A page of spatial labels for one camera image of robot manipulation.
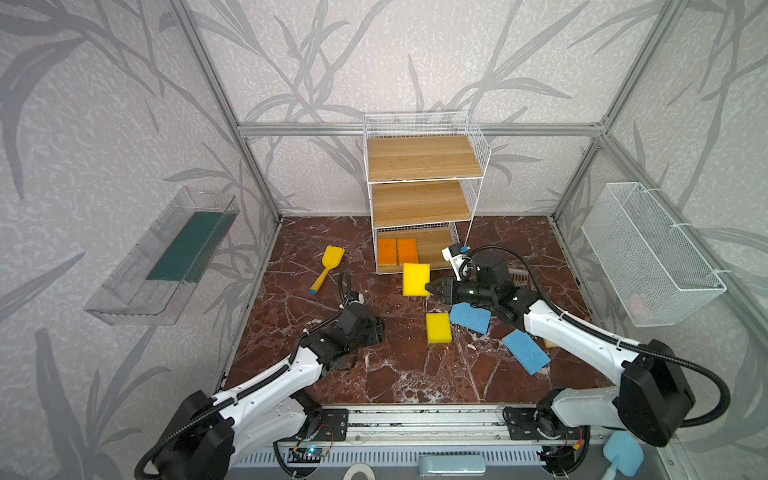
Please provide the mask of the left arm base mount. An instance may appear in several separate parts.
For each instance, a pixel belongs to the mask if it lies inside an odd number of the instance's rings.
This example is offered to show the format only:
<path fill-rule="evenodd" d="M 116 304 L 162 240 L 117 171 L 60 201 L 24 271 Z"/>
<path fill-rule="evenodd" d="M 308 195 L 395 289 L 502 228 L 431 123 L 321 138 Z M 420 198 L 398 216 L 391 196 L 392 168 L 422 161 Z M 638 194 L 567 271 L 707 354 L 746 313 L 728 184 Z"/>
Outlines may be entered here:
<path fill-rule="evenodd" d="M 322 408 L 311 411 L 298 432 L 283 441 L 313 440 L 321 442 L 344 441 L 349 427 L 349 410 Z"/>

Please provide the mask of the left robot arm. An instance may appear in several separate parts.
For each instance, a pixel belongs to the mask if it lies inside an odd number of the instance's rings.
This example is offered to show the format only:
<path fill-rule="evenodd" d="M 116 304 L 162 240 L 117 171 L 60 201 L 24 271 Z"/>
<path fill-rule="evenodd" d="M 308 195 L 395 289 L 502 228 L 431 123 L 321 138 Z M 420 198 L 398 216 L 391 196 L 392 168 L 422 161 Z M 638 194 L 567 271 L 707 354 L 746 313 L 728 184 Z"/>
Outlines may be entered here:
<path fill-rule="evenodd" d="M 382 319 L 353 289 L 349 271 L 339 275 L 338 288 L 339 309 L 304 330 L 284 359 L 229 390 L 185 398 L 136 464 L 135 478 L 222 479 L 253 452 L 297 435 L 322 409 L 306 388 L 384 340 Z"/>

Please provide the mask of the yellow foam sponge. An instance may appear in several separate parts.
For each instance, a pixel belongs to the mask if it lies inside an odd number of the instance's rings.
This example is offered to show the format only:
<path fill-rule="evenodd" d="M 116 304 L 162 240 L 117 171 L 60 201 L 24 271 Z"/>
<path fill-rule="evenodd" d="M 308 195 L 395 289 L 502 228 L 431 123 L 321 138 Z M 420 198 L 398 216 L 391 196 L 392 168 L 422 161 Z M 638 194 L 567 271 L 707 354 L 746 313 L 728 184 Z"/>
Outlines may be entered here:
<path fill-rule="evenodd" d="M 426 334 L 429 344 L 445 344 L 452 341 L 450 315 L 448 313 L 428 313 L 426 315 Z"/>
<path fill-rule="evenodd" d="M 430 282 L 429 264 L 406 263 L 403 266 L 403 295 L 406 297 L 429 297 L 426 285 Z"/>

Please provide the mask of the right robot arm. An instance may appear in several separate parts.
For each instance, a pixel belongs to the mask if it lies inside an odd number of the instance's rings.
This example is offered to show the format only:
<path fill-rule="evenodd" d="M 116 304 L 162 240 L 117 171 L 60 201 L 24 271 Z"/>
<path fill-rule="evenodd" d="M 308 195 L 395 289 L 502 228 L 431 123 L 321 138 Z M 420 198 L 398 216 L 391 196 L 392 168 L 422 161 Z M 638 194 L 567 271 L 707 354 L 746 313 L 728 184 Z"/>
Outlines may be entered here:
<path fill-rule="evenodd" d="M 490 312 L 528 339 L 548 340 L 589 364 L 610 386 L 555 389 L 537 406 L 542 428 L 600 426 L 626 430 L 663 447 L 680 428 L 721 418 L 731 405 L 726 382 L 710 369 L 677 357 L 663 342 L 621 337 L 555 305 L 536 274 L 532 287 L 512 280 L 502 245 L 442 251 L 454 274 L 426 284 L 445 305 L 468 304 Z"/>

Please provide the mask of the beige orange scrub sponge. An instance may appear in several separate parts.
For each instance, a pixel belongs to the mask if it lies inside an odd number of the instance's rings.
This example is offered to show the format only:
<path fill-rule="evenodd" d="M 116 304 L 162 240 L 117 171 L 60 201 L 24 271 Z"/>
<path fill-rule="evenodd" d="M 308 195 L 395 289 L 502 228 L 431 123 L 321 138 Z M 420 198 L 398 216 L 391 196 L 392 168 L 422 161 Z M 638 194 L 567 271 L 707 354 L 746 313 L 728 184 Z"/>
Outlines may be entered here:
<path fill-rule="evenodd" d="M 397 240 L 395 238 L 378 238 L 377 253 L 378 266 L 396 266 L 398 264 Z"/>

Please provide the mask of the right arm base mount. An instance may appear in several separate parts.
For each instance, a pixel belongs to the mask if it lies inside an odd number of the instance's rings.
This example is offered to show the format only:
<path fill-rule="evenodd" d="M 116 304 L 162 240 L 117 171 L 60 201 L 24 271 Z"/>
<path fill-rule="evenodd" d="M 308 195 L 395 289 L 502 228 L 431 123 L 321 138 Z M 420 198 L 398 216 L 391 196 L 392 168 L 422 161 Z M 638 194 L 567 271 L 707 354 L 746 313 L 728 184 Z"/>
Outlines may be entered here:
<path fill-rule="evenodd" d="M 511 440 L 553 441 L 565 444 L 583 439 L 579 427 L 566 426 L 549 409 L 506 406 L 502 420 Z"/>

